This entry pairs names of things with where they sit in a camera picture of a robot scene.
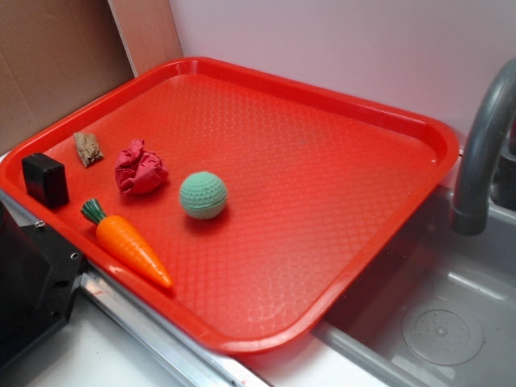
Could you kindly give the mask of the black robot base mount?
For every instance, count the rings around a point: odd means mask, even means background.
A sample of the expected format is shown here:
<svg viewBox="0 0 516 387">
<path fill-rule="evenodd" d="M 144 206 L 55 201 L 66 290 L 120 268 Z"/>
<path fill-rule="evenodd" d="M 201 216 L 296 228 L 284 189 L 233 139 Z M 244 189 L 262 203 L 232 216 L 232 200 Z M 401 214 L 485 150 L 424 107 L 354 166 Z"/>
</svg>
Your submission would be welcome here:
<svg viewBox="0 0 516 387">
<path fill-rule="evenodd" d="M 1 369 L 64 327 L 83 253 L 50 226 L 17 224 L 1 205 Z"/>
</svg>

